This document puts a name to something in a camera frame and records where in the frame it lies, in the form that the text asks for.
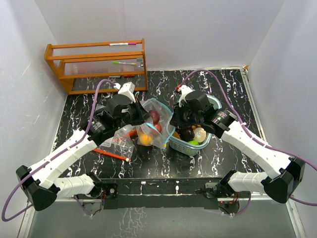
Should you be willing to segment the red apple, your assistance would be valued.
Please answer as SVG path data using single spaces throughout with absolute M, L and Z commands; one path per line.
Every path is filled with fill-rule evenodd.
M 161 133 L 162 127 L 159 123 L 154 124 L 154 127 L 156 128 L 156 130 Z

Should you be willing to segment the blue-zipper clear bag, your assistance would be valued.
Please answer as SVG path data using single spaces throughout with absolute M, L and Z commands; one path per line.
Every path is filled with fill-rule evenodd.
M 175 132 L 175 127 L 170 124 L 172 111 L 155 98 L 140 102 L 150 117 L 145 123 L 136 126 L 138 144 L 166 149 L 167 143 Z

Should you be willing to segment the green yellow mango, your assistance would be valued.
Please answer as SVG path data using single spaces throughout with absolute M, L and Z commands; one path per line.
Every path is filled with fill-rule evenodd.
M 147 134 L 139 135 L 138 139 L 139 139 L 139 144 L 141 144 L 143 146 L 151 146 L 151 144 L 153 142 L 153 137 L 151 135 L 147 135 Z

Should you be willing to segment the light blue plastic basket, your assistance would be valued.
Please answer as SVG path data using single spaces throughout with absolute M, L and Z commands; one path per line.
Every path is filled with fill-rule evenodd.
M 181 96 L 174 105 L 170 120 L 170 125 L 174 127 L 169 138 L 170 147 L 188 156 L 196 155 L 208 145 L 211 138 L 211 133 L 203 128 L 205 119 L 221 108 L 217 98 L 205 93 L 193 91 Z

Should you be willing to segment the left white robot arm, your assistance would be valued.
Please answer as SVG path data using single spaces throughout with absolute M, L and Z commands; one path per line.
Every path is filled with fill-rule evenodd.
M 117 94 L 104 107 L 93 111 L 93 116 L 51 154 L 30 167 L 19 167 L 16 175 L 35 210 L 48 208 L 57 198 L 78 194 L 99 197 L 102 182 L 96 175 L 87 173 L 70 178 L 60 175 L 82 156 L 112 138 L 119 129 L 126 125 L 141 125 L 149 116 L 138 99 L 130 100 Z

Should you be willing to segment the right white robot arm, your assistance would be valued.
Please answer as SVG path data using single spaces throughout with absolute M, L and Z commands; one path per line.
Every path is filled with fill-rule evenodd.
M 239 149 L 263 170 L 261 173 L 231 170 L 212 188 L 214 193 L 231 197 L 242 191 L 258 192 L 286 203 L 303 179 L 305 162 L 270 150 L 259 137 L 243 128 L 235 114 L 216 109 L 205 93 L 182 90 L 170 124 L 178 130 L 200 125 L 207 133 Z

